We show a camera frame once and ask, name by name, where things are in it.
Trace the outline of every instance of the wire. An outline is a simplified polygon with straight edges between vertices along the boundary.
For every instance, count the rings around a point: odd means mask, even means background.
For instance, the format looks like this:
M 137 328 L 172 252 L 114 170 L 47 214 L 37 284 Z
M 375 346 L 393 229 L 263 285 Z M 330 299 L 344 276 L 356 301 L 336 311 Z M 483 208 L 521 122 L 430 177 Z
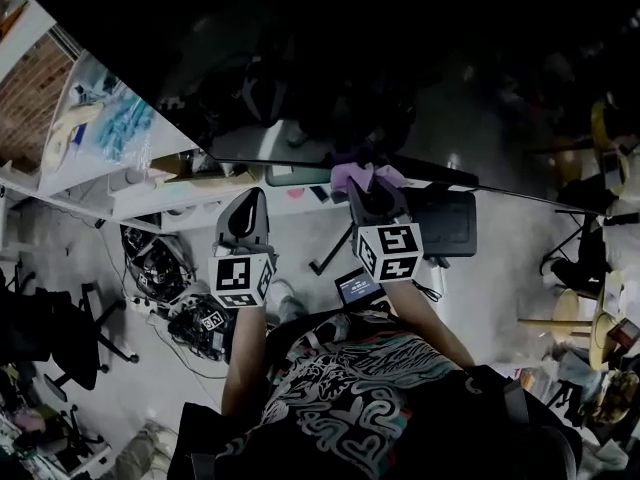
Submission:
M 426 295 L 427 299 L 429 299 L 432 302 L 439 302 L 440 299 L 442 298 L 442 294 L 438 293 L 432 288 L 427 288 L 426 286 L 422 286 L 420 283 L 417 283 L 416 281 L 413 281 L 413 284 L 418 290 L 420 290 L 422 293 Z
M 148 320 L 149 320 L 149 319 L 147 318 L 147 322 L 146 322 L 146 324 L 147 324 L 147 325 L 150 325 L 151 327 L 153 327 L 153 330 L 155 331 L 155 333 L 156 333 L 156 335 L 158 336 L 158 338 L 160 338 L 160 339 L 162 340 L 162 342 L 163 342 L 167 347 L 169 347 L 169 348 L 171 349 L 171 351 L 176 355 L 176 357 L 177 357 L 178 359 L 180 359 L 180 362 L 183 364 L 183 366 L 184 366 L 187 370 L 189 370 L 191 373 L 193 373 L 194 375 L 197 375 L 198 377 L 202 377 L 203 379 L 209 379 L 209 380 L 223 380 L 223 379 L 226 379 L 226 378 L 227 378 L 227 376 L 226 376 L 226 375 L 225 375 L 224 377 L 210 377 L 210 376 L 208 376 L 208 375 L 204 375 L 203 373 L 200 373 L 199 371 L 194 370 L 193 368 L 191 368 L 191 366 L 189 366 L 189 364 L 185 361 L 185 359 L 183 359 L 183 358 L 182 358 L 182 356 L 181 356 L 180 354 L 178 354 L 178 352 L 176 351 L 176 349 L 174 348 L 174 346 L 173 346 L 173 345 L 171 345 L 171 343 L 169 343 L 167 340 L 165 340 L 165 339 L 160 335 L 160 333 L 158 332 L 158 328 L 157 328 L 155 325 L 150 324 Z
M 84 193 L 80 196 L 80 199 L 78 199 L 79 203 L 81 203 L 84 200 L 84 198 L 87 197 L 87 194 L 93 190 L 93 187 L 96 186 L 98 181 L 100 181 L 100 178 L 96 178 L 95 180 L 93 180 L 93 183 L 91 184 L 91 186 L 87 190 L 85 190 Z
M 35 203 L 40 206 L 41 208 L 48 208 L 49 210 L 52 211 L 56 211 L 56 212 L 60 212 L 60 213 L 64 213 L 65 215 L 68 215 L 69 217 L 71 217 L 72 219 L 76 219 L 79 220 L 80 222 L 82 222 L 85 226 L 91 228 L 91 229 L 96 229 L 95 223 L 94 224 L 89 224 L 86 220 L 84 220 L 82 217 L 77 217 L 75 216 L 72 212 L 67 211 L 67 210 L 63 210 L 62 208 L 58 208 L 57 206 L 52 206 L 48 203 L 45 203 L 44 201 L 40 201 L 39 199 L 35 199 Z
M 113 271 L 116 273 L 116 277 L 118 278 L 118 281 L 120 281 L 120 284 L 122 285 L 122 293 L 124 294 L 125 297 L 128 297 L 129 295 L 127 294 L 127 289 L 124 287 L 124 278 L 127 275 L 126 261 L 125 261 L 124 274 L 122 274 L 122 277 L 120 277 L 120 272 L 118 272 L 118 269 L 116 268 L 116 264 L 113 262 L 113 258 L 111 257 L 111 252 L 109 251 L 109 246 L 107 245 L 107 241 L 105 240 L 104 235 L 99 229 L 96 229 L 96 228 L 93 228 L 93 229 L 95 229 L 100 235 L 100 238 L 102 238 L 104 249 L 107 251 L 107 256 L 109 256 L 109 263 L 111 263 L 111 266 L 113 267 Z

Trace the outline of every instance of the power strip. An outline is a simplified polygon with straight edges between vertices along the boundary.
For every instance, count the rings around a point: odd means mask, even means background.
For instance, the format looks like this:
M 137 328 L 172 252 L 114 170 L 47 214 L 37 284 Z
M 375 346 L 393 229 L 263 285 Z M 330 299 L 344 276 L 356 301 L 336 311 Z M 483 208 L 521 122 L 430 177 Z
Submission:
M 144 297 L 127 297 L 127 308 L 148 316 L 158 311 L 158 303 Z

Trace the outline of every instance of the chair leg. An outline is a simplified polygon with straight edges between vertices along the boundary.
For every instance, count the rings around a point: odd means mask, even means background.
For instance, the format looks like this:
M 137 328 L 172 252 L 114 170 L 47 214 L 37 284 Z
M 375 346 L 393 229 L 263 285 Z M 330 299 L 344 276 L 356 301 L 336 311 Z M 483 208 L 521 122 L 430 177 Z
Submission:
M 113 304 L 111 304 L 111 306 L 107 308 L 107 310 L 104 313 L 102 313 L 98 317 L 98 319 L 96 320 L 96 326 L 98 326 L 98 328 L 102 327 L 116 309 L 124 310 L 126 308 L 127 308 L 127 303 L 125 301 L 119 300 L 117 302 L 114 302 Z
M 16 286 L 16 292 L 19 294 L 23 294 L 25 288 L 27 287 L 27 284 L 29 284 L 29 281 L 32 281 L 35 278 L 36 278 L 36 273 L 30 272 L 29 275 L 24 278 L 22 283 L 20 283 L 20 286 Z
M 98 341 L 102 345 L 104 345 L 106 348 L 108 348 L 111 352 L 113 352 L 115 355 L 117 355 L 120 359 L 122 359 L 123 361 L 126 361 L 127 363 L 136 364 L 138 361 L 140 361 L 140 358 L 136 354 L 132 354 L 131 356 L 125 355 L 118 347 L 116 347 L 107 338 L 105 338 L 102 333 L 98 333 Z

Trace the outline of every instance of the display screen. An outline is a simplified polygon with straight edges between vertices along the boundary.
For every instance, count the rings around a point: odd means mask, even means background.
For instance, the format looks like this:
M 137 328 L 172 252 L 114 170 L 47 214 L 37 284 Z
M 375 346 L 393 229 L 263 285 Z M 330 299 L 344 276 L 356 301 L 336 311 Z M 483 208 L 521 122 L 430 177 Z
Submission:
M 350 304 L 380 290 L 380 285 L 374 283 L 371 276 L 366 272 L 362 272 L 356 277 L 340 283 L 339 287 L 345 304 Z

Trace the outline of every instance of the white object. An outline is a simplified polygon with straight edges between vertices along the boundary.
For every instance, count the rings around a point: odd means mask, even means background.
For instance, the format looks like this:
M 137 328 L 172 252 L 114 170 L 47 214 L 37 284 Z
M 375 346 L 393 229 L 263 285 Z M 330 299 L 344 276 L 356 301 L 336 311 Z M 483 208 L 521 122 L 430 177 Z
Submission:
M 158 304 L 146 297 L 129 296 L 127 297 L 127 309 L 149 316 L 152 311 L 154 313 L 158 311 Z
M 293 288 L 291 288 L 291 285 L 284 279 L 277 279 L 271 283 L 269 296 L 271 297 L 275 307 L 279 308 L 284 299 L 287 297 L 295 297 L 295 292 L 293 291 Z
M 358 229 L 357 254 L 376 283 L 414 279 L 423 254 L 418 224 Z
M 264 306 L 274 273 L 266 253 L 209 258 L 211 295 L 224 308 Z
M 146 171 L 138 171 L 127 167 L 120 171 L 109 173 L 109 195 L 114 199 L 130 199 L 144 196 L 156 188 L 156 182 L 147 175 Z
M 36 41 L 56 24 L 38 2 L 27 2 L 22 14 L 0 41 L 0 82 Z
M 613 317 L 620 313 L 620 294 L 622 292 L 622 275 L 617 270 L 607 273 L 604 278 L 603 309 Z
M 58 170 L 64 160 L 64 156 L 67 154 L 73 130 L 82 124 L 93 121 L 103 108 L 104 104 L 101 102 L 91 105 L 78 105 L 69 109 L 60 119 L 53 123 L 49 140 L 47 140 L 42 152 L 40 167 L 43 172 L 53 174 Z
M 167 233 L 215 226 L 222 208 L 220 201 L 213 201 L 162 212 L 162 231 Z
M 271 173 L 274 176 L 285 176 L 287 174 L 291 174 L 293 169 L 288 165 L 272 165 Z

